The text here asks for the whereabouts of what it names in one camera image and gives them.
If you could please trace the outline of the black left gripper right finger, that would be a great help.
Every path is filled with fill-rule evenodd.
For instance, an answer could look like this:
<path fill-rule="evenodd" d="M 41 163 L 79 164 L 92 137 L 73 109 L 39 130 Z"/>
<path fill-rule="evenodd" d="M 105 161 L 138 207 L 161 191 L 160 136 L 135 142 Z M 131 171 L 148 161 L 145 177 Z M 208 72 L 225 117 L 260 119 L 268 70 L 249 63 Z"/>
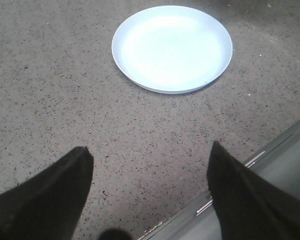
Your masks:
<path fill-rule="evenodd" d="M 300 200 L 212 144 L 208 189 L 223 240 L 300 240 Z"/>

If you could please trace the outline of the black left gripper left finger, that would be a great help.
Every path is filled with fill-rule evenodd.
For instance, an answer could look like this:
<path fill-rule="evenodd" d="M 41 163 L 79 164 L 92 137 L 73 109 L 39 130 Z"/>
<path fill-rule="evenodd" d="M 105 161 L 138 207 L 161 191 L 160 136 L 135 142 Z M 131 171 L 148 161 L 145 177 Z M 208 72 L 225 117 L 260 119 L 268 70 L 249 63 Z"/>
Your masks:
<path fill-rule="evenodd" d="M 70 240 L 91 188 L 94 158 L 77 146 L 0 194 L 0 240 Z"/>

